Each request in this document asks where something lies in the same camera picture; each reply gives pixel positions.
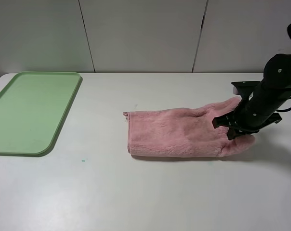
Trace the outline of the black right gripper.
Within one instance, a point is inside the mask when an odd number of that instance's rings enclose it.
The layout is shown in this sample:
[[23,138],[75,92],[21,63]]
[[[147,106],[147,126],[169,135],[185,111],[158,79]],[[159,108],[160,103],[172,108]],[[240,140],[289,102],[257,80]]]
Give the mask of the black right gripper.
[[241,100],[231,112],[215,117],[214,128],[227,127],[227,137],[231,141],[245,132],[257,132],[282,118],[276,110],[283,104],[282,97],[252,97]]

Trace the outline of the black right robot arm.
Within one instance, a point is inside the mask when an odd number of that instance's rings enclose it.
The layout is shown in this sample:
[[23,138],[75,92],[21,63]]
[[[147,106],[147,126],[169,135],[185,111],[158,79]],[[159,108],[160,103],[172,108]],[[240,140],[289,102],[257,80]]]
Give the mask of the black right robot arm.
[[234,93],[241,97],[237,107],[212,120],[214,128],[227,127],[227,137],[254,134],[279,123],[285,101],[291,99],[291,54],[276,54],[265,65],[261,81],[232,82]]

